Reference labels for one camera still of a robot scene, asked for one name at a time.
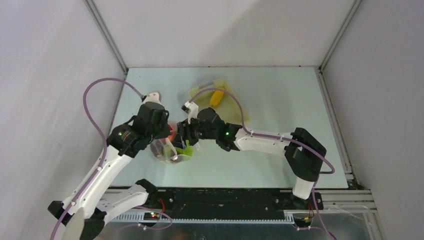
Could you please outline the red bell pepper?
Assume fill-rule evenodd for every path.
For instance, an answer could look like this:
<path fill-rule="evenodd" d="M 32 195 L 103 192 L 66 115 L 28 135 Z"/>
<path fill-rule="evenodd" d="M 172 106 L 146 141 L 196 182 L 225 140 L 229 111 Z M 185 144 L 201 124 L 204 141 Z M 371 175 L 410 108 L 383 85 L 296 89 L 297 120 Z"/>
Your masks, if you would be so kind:
<path fill-rule="evenodd" d="M 176 133 L 176 128 L 173 124 L 168 124 L 170 135 L 174 135 Z"/>

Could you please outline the clear dotted zip bag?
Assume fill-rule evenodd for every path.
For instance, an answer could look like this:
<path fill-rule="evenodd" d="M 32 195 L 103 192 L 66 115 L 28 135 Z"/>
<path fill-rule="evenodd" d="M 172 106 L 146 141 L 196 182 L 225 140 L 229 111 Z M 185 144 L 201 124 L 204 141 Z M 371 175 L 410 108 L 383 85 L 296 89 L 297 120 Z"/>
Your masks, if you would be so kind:
<path fill-rule="evenodd" d="M 191 157 L 198 156 L 201 151 L 201 147 L 199 143 L 195 143 L 194 145 L 190 145 L 188 141 L 186 141 L 184 144 L 180 144 L 179 142 L 176 142 L 176 137 L 169 141 L 167 138 L 161 138 L 161 139 L 155 139 L 150 145 L 149 149 L 154 156 L 154 159 L 161 163 L 167 163 L 167 164 L 178 164 L 170 162 L 170 158 L 173 156 L 178 155 L 176 151 L 177 148 L 185 149 L 188 146 L 193 147 L 193 155 L 192 156 L 184 156 L 184 160 L 181 162 L 185 162 L 190 160 Z"/>

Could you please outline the yellow banana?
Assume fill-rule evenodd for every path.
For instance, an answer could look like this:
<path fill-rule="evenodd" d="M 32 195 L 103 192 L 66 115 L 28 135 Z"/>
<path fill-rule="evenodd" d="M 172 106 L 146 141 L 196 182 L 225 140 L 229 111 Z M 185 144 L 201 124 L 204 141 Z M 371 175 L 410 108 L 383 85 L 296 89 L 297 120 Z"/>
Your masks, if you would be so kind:
<path fill-rule="evenodd" d="M 213 94 L 212 94 L 212 96 L 211 96 L 211 98 L 209 100 L 209 106 L 210 107 L 216 107 L 216 106 L 218 106 L 221 103 L 224 95 L 226 94 L 222 90 L 225 90 L 225 88 L 223 86 L 220 86 L 220 87 L 218 87 L 218 90 L 215 90 L 213 92 Z"/>

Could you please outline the green leaf vegetable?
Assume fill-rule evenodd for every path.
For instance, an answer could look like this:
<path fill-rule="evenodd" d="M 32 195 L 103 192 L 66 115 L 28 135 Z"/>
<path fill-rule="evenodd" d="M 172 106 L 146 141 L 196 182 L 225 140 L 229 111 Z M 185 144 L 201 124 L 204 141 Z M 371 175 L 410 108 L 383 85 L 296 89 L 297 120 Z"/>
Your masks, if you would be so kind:
<path fill-rule="evenodd" d="M 189 157 L 191 157 L 194 152 L 193 147 L 190 145 L 187 146 L 186 148 L 175 147 L 175 149 L 178 155 L 184 155 Z"/>

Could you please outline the orange peach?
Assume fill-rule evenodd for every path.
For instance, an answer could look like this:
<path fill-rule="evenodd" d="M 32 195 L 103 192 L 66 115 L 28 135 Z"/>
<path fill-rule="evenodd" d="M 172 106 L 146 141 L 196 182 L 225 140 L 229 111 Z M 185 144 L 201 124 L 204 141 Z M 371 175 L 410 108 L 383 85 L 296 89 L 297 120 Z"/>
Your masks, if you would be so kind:
<path fill-rule="evenodd" d="M 167 139 L 172 142 L 176 135 L 176 132 L 172 132 L 170 135 L 167 136 Z"/>

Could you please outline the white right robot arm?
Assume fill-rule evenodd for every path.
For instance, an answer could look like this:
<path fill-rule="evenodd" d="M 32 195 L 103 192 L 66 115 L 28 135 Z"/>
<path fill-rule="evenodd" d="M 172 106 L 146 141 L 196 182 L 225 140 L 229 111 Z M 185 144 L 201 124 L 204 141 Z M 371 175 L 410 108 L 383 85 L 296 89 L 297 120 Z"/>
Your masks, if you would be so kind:
<path fill-rule="evenodd" d="M 176 124 L 171 143 L 180 149 L 200 140 L 213 140 L 224 151 L 256 151 L 284 157 L 296 176 L 291 204 L 304 209 L 311 202 L 314 184 L 321 175 L 326 148 L 306 129 L 297 127 L 287 135 L 247 131 L 242 125 L 222 120 L 212 108 L 200 111 L 196 118 Z"/>

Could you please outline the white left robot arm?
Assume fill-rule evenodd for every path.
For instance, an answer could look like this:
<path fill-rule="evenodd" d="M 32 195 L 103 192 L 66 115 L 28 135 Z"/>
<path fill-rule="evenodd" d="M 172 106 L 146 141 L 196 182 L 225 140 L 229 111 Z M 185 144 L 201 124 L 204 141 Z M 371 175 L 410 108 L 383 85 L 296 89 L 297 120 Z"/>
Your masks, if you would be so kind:
<path fill-rule="evenodd" d="M 105 140 L 99 159 L 83 182 L 63 201 L 52 201 L 48 211 L 65 226 L 64 240 L 93 240 L 106 224 L 138 206 L 153 208 L 158 189 L 146 179 L 138 180 L 115 199 L 102 196 L 116 176 L 154 140 L 170 135 L 169 112 L 161 103 L 141 104 L 137 115 L 116 126 Z"/>

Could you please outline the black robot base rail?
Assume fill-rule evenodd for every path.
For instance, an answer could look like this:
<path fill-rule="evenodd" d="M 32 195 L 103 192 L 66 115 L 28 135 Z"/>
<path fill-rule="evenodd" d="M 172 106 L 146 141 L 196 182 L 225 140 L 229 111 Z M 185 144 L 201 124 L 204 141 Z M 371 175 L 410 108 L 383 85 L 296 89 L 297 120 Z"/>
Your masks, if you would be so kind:
<path fill-rule="evenodd" d="M 156 187 L 146 179 L 144 206 L 164 210 L 173 220 L 282 221 L 289 211 L 323 210 L 321 194 L 301 199 L 280 188 Z"/>

